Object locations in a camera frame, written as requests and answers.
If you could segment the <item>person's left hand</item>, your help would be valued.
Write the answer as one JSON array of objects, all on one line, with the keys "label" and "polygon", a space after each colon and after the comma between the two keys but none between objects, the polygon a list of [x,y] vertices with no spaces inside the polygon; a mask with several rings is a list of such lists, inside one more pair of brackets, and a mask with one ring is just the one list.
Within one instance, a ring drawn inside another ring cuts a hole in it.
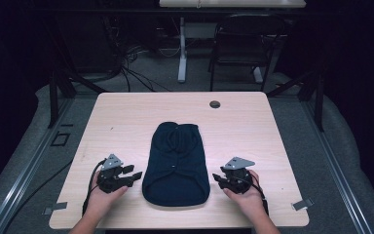
[{"label": "person's left hand", "polygon": [[111,193],[105,193],[100,190],[96,181],[93,181],[90,198],[88,200],[84,217],[92,219],[103,218],[112,208],[113,204],[120,199],[128,190],[127,186],[123,186]]}]

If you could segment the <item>aluminium floor rail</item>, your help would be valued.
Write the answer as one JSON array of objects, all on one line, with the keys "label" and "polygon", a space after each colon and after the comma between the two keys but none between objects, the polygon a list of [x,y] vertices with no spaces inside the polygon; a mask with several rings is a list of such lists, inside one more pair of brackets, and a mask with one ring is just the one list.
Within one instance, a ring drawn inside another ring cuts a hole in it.
[{"label": "aluminium floor rail", "polygon": [[61,103],[60,116],[47,127],[48,107],[38,108],[31,126],[0,175],[0,234],[64,234],[42,215],[57,198],[80,136],[73,116],[76,101]]},{"label": "aluminium floor rail", "polygon": [[308,102],[305,101],[301,102],[301,106],[322,147],[324,158],[328,165],[330,174],[336,184],[338,192],[343,200],[344,206],[346,207],[346,210],[350,215],[357,234],[374,234],[358,203],[356,195],[351,189],[345,177],[345,174],[343,173],[343,170],[340,167],[338,160],[336,159],[334,151],[325,135],[325,132],[322,132],[315,122],[314,109]]}]

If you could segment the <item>grey tape strip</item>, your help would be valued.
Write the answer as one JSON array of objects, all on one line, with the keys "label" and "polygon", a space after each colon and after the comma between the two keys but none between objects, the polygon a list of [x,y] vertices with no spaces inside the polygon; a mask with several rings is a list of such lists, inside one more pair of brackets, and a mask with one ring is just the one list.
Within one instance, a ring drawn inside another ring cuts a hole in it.
[{"label": "grey tape strip", "polygon": [[64,210],[66,208],[67,208],[66,202],[56,203],[56,204],[53,204],[51,207],[45,208],[42,212],[42,215],[51,215],[53,211]]},{"label": "grey tape strip", "polygon": [[307,210],[313,204],[314,204],[314,201],[311,198],[307,198],[307,199],[301,200],[299,202],[293,203],[292,208],[295,211]]}]

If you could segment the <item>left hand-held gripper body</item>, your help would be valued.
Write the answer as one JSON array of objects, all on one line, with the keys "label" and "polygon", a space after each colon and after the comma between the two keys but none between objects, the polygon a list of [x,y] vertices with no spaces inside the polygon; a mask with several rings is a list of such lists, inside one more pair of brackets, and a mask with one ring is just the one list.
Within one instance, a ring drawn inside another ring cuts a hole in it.
[{"label": "left hand-held gripper body", "polygon": [[114,154],[110,154],[102,164],[97,177],[99,189],[105,193],[111,193],[123,186],[127,186],[126,181],[120,178],[123,172],[123,162]]}]

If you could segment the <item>person's right hand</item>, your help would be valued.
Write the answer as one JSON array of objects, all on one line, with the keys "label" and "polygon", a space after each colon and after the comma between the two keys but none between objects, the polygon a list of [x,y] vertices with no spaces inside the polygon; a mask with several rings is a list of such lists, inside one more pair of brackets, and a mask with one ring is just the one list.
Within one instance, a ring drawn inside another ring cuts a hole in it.
[{"label": "person's right hand", "polygon": [[223,189],[223,192],[237,203],[247,218],[248,215],[253,214],[256,211],[264,211],[266,213],[264,207],[264,197],[262,196],[262,188],[259,184],[259,176],[253,170],[249,170],[249,172],[251,174],[253,184],[244,194],[236,194],[227,188]]}]

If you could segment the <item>black metal stand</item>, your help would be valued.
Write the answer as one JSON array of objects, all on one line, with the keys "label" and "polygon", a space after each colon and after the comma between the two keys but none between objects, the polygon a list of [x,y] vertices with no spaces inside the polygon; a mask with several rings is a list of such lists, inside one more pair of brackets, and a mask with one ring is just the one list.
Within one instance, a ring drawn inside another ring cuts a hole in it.
[{"label": "black metal stand", "polygon": [[75,98],[77,91],[72,85],[72,82],[78,82],[88,89],[96,92],[97,94],[106,93],[105,89],[100,88],[78,73],[71,71],[70,69],[62,67],[60,64],[55,63],[53,66],[53,73],[49,79],[49,92],[50,92],[50,108],[51,118],[48,128],[52,128],[58,120],[59,108],[58,108],[58,91],[66,98]]},{"label": "black metal stand", "polygon": [[323,132],[322,113],[324,101],[324,77],[318,71],[308,71],[295,79],[291,79],[278,88],[275,88],[272,91],[268,92],[267,97],[272,98],[278,96],[279,94],[297,84],[302,84],[302,87],[297,94],[297,98],[300,101],[309,101],[313,95],[316,95],[314,107],[314,122],[318,129]]}]

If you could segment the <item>white desk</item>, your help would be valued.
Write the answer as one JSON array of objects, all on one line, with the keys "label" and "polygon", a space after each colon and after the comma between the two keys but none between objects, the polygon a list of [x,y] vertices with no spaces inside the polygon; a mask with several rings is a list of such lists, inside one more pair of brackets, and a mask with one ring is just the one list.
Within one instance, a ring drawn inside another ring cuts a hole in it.
[{"label": "white desk", "polygon": [[[203,13],[205,10],[260,10],[260,9],[303,9],[305,0],[159,0],[159,6],[166,10],[192,10]],[[187,77],[187,39],[209,39],[214,22],[190,22],[179,18],[180,60],[178,67],[179,83]]]}]

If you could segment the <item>dark navy garment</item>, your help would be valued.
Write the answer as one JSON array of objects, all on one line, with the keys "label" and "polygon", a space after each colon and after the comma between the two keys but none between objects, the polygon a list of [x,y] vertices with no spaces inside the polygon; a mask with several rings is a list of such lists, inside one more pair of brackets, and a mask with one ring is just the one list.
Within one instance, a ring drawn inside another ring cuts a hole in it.
[{"label": "dark navy garment", "polygon": [[190,207],[210,192],[206,155],[199,127],[164,122],[152,136],[142,194],[151,204]]}]

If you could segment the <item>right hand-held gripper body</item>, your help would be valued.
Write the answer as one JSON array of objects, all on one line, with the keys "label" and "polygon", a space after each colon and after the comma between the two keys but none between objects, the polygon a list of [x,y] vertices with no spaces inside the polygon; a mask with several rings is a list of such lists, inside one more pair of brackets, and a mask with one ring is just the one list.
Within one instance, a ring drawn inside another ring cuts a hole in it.
[{"label": "right hand-held gripper body", "polygon": [[251,174],[247,168],[254,165],[255,163],[253,161],[240,157],[233,157],[229,162],[222,166],[225,169],[230,170],[230,172],[225,174],[224,177],[228,179],[229,185],[227,189],[236,194],[244,194],[253,184]]}]

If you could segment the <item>black metal chair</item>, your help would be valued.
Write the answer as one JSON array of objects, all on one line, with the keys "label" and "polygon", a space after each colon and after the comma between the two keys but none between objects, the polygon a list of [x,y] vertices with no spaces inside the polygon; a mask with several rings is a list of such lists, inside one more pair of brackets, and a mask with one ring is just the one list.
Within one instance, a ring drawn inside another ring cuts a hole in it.
[{"label": "black metal chair", "polygon": [[285,21],[276,15],[232,14],[214,29],[208,72],[213,90],[215,66],[264,68],[260,90],[263,91],[271,67],[277,40],[285,30]]}]

